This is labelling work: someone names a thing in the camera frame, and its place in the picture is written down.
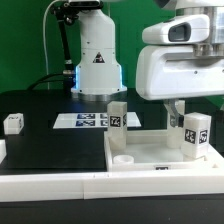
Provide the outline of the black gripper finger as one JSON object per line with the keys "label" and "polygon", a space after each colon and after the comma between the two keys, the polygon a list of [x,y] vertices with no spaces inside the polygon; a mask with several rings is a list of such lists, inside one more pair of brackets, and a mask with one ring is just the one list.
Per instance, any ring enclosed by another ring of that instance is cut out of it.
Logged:
{"label": "black gripper finger", "polygon": [[166,99],[164,101],[164,106],[169,114],[169,122],[172,127],[182,127],[184,124],[184,116],[181,115],[178,110],[178,100],[177,99]]}

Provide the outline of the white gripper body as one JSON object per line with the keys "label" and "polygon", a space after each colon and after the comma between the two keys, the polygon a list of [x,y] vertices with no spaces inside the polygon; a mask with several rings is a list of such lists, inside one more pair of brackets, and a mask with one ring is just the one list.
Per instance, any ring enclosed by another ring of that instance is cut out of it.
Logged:
{"label": "white gripper body", "polygon": [[224,94],[224,58],[198,57],[194,46],[209,36],[205,14],[177,16],[147,27],[138,57],[136,91],[147,100]]}

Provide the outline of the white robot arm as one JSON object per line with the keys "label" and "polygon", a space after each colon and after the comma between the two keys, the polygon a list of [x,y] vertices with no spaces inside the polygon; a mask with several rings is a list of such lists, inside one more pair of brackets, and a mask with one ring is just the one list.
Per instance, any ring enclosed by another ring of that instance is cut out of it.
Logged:
{"label": "white robot arm", "polygon": [[[143,30],[136,91],[146,100],[162,100],[170,125],[181,127],[186,119],[176,109],[178,99],[224,94],[224,0],[154,1],[175,17]],[[113,21],[99,9],[99,0],[69,4],[80,11],[81,23],[73,92],[87,100],[124,92]]]}

